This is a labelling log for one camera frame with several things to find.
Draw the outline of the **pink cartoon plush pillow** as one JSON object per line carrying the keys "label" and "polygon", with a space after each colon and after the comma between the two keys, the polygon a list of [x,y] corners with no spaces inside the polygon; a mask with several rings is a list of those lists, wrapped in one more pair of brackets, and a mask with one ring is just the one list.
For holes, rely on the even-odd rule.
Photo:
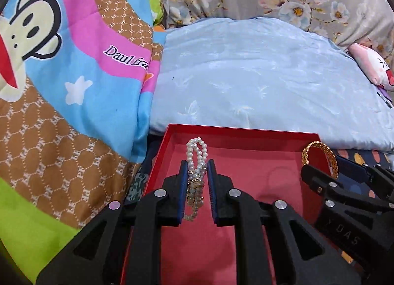
{"label": "pink cartoon plush pillow", "polygon": [[349,52],[372,84],[393,91],[393,72],[379,53],[357,43],[349,47]]}

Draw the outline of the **light blue pillow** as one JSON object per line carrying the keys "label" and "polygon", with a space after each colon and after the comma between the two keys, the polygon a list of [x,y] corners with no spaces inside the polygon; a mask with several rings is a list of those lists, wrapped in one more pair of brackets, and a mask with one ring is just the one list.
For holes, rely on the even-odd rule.
{"label": "light blue pillow", "polygon": [[171,30],[150,130],[170,124],[317,133],[334,149],[393,149],[393,109],[330,40],[275,18]]}

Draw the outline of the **colourful monkey cartoon quilt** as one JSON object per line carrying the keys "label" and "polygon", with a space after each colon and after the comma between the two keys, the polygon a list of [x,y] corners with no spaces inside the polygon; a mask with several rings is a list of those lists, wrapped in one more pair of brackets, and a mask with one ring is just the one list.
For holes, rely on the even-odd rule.
{"label": "colourful monkey cartoon quilt", "polygon": [[30,282],[145,157],[155,18],[149,0],[1,0],[1,241]]}

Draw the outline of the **red cardboard tray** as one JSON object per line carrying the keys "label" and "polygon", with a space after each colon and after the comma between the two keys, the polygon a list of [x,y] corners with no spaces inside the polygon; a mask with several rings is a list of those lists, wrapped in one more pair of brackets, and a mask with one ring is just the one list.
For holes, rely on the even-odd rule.
{"label": "red cardboard tray", "polygon": [[[163,136],[149,136],[128,199],[140,198],[177,174],[186,143],[195,137],[206,142],[217,172],[230,177],[235,188],[266,203],[283,199],[307,221],[316,219],[320,198],[300,178],[302,150],[319,140],[316,133],[171,124]],[[217,227],[206,201],[193,222],[162,228],[160,268],[162,284],[235,284],[233,227]]]}

